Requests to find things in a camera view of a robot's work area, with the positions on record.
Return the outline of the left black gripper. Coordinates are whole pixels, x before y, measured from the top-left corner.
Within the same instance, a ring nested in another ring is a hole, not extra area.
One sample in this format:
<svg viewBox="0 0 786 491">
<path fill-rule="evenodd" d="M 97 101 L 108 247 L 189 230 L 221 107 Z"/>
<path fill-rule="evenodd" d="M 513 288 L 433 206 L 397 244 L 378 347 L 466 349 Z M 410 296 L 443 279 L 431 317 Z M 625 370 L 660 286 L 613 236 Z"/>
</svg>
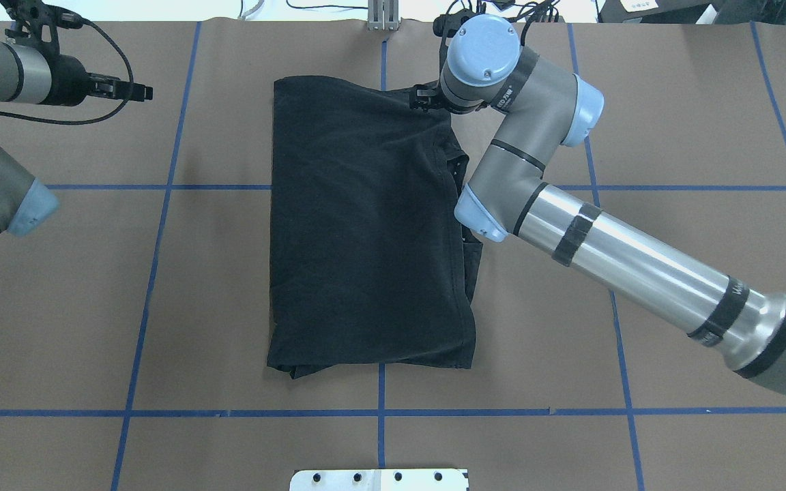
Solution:
<svg viewBox="0 0 786 491">
<path fill-rule="evenodd" d="M 49 106 L 77 106 L 86 97 L 122 102 L 150 102 L 155 97 L 153 87 L 113 76 L 97 76 L 95 84 L 83 63 L 69 55 L 53 59 L 50 75 Z"/>
</svg>

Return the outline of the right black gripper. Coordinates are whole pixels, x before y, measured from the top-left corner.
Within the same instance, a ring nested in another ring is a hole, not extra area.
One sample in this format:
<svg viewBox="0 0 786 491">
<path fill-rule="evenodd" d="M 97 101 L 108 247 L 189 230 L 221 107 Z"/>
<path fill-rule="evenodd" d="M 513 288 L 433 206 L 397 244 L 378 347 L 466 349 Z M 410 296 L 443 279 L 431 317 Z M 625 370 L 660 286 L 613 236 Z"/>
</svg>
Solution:
<svg viewBox="0 0 786 491">
<path fill-rule="evenodd" d="M 421 110 L 424 113 L 431 110 L 450 112 L 450 102 L 439 87 L 439 82 L 415 84 L 411 88 L 411 109 Z"/>
</svg>

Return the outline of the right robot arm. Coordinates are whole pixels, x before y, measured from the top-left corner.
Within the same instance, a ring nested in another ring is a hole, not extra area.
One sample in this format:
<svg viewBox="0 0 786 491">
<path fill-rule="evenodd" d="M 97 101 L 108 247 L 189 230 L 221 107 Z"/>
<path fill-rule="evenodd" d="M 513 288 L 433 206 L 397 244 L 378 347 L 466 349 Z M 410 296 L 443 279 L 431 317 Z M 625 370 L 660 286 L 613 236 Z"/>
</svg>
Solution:
<svg viewBox="0 0 786 491">
<path fill-rule="evenodd" d="M 503 115 L 454 208 L 485 239 L 514 236 L 714 349 L 727 369 L 786 396 L 786 293 L 762 293 L 549 183 L 558 148 L 587 142 L 605 106 L 577 72 L 543 58 L 493 14 L 446 14 L 439 78 L 411 107 Z"/>
</svg>

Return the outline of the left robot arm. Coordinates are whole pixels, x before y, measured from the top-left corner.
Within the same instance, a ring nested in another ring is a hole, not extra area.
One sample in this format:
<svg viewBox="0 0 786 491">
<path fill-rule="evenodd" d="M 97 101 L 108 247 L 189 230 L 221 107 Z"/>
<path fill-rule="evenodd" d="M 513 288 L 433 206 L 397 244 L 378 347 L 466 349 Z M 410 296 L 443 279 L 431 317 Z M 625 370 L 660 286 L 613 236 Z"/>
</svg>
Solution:
<svg viewBox="0 0 786 491">
<path fill-rule="evenodd" d="M 88 72 L 75 57 L 62 54 L 57 35 L 44 40 L 34 29 L 9 31 L 0 42 L 0 102 L 74 108 L 88 97 L 149 102 L 154 90 L 134 79 Z M 59 200 L 30 170 L 0 146 L 0 234 L 24 237 L 59 208 Z"/>
</svg>

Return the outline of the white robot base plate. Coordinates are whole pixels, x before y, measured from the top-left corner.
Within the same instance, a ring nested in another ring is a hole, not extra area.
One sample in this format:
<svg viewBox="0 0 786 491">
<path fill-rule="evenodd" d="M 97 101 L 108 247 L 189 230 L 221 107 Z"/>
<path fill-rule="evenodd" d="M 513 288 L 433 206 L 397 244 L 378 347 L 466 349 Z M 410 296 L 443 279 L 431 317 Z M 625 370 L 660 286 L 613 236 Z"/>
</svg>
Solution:
<svg viewBox="0 0 786 491">
<path fill-rule="evenodd" d="M 294 473 L 290 490 L 470 490 L 468 471 L 453 467 L 310 469 Z"/>
</svg>

